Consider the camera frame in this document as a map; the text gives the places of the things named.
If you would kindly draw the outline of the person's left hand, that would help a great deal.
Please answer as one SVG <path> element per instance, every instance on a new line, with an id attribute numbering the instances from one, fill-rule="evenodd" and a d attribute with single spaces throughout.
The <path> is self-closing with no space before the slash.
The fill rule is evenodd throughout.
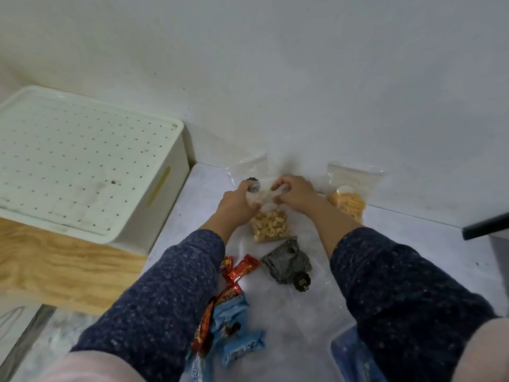
<path id="1" fill-rule="evenodd" d="M 257 213 L 247 204 L 242 181 L 237 189 L 224 193 L 214 216 L 219 217 L 225 226 L 236 229 L 247 224 Z"/>

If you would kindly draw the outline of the person's right hand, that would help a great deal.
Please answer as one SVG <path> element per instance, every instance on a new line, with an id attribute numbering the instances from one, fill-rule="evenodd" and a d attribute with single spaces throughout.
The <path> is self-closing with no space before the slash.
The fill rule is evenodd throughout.
<path id="1" fill-rule="evenodd" d="M 296 176 L 296 206 L 289 206 L 292 210 L 311 218 L 328 205 L 306 178 Z"/>

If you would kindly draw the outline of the clear zip bag of cashews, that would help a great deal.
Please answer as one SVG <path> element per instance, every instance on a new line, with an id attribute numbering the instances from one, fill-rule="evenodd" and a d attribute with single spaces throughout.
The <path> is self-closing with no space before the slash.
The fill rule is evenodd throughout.
<path id="1" fill-rule="evenodd" d="M 275 205 L 272 198 L 275 192 L 271 190 L 273 181 L 265 179 L 260 181 L 264 204 L 254 218 L 251 219 L 251 228 L 255 242 L 270 242 L 291 237 L 288 225 L 288 215 L 282 205 Z"/>

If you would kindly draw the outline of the person's right forearm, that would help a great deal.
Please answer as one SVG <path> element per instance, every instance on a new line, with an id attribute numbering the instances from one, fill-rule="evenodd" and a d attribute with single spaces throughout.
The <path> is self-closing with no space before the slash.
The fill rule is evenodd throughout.
<path id="1" fill-rule="evenodd" d="M 415 249 L 316 197 L 314 223 L 360 339 L 389 382 L 509 382 L 509 319 Z"/>

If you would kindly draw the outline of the person's left forearm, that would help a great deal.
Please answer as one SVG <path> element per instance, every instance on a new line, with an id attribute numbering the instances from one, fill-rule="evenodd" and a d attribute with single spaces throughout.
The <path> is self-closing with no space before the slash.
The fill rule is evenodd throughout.
<path id="1" fill-rule="evenodd" d="M 217 211 L 168 248 L 83 332 L 68 355 L 69 382 L 179 382 L 227 241 L 251 218 Z"/>

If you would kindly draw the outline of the empty clear zip bag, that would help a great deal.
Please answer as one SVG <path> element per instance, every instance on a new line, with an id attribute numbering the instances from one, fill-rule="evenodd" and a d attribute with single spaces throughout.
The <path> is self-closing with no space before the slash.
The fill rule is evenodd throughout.
<path id="1" fill-rule="evenodd" d="M 267 153 L 246 157 L 226 168 L 232 185 L 238 187 L 241 181 L 249 178 L 262 181 L 269 178 L 269 161 Z"/>

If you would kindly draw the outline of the clear zip bag of orange crackers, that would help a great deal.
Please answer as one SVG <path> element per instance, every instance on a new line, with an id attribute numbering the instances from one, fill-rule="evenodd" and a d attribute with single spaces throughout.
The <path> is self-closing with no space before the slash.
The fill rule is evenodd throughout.
<path id="1" fill-rule="evenodd" d="M 329 163 L 327 174 L 331 188 L 326 196 L 329 203 L 362 224 L 367 201 L 374 188 L 383 179 L 385 172 L 371 166 L 367 169 L 359 169 L 344 164 Z"/>

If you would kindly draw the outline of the grey black cookie packet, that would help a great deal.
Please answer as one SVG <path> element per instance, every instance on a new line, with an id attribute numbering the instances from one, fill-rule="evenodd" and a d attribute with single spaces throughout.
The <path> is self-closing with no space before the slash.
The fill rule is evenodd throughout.
<path id="1" fill-rule="evenodd" d="M 308 255 L 300 249 L 297 237 L 289 238 L 261 257 L 260 263 L 279 285 L 293 285 L 300 293 L 311 285 L 309 273 L 313 267 Z"/>

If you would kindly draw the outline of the flat clear plastic bag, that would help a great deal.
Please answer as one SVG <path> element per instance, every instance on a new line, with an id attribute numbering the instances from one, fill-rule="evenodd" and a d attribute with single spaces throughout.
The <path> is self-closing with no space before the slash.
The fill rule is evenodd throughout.
<path id="1" fill-rule="evenodd" d="M 265 298 L 271 300 L 289 336 L 312 344 L 327 340 L 354 324 L 346 301 L 329 271 L 314 267 L 310 285 L 298 291 L 293 284 L 274 283 Z"/>

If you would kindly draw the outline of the blue snack packet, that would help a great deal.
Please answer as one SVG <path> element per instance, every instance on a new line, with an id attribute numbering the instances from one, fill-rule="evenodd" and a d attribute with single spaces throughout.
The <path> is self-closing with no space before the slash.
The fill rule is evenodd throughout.
<path id="1" fill-rule="evenodd" d="M 232 362 L 265 348 L 266 331 L 256 330 L 226 342 L 222 347 L 221 365 L 228 367 Z"/>
<path id="2" fill-rule="evenodd" d="M 209 382 L 209 359 L 200 353 L 189 352 L 186 356 L 184 371 L 188 376 L 187 382 Z"/>
<path id="3" fill-rule="evenodd" d="M 213 343 L 226 340 L 232 335 L 241 336 L 247 331 L 246 311 L 249 307 L 245 295 L 237 295 L 214 308 L 210 332 Z"/>

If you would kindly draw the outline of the white perforated storage box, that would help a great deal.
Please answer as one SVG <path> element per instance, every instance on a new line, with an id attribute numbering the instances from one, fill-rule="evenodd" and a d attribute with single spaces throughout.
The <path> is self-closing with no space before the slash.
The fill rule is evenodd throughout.
<path id="1" fill-rule="evenodd" d="M 25 87 L 0 103 L 0 218 L 147 255 L 190 170 L 184 128 Z"/>

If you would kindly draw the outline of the black ledge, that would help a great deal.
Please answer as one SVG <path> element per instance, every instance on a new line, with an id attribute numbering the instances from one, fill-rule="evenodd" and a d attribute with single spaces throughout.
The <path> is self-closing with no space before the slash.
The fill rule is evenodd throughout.
<path id="1" fill-rule="evenodd" d="M 509 232 L 509 212 L 462 228 L 462 238 L 468 241 L 501 232 Z"/>

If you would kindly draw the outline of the light wooden board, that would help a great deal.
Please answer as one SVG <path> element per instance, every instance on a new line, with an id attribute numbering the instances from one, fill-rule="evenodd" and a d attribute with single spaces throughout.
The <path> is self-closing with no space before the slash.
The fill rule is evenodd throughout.
<path id="1" fill-rule="evenodd" d="M 0 218 L 0 293 L 99 316 L 147 258 Z"/>

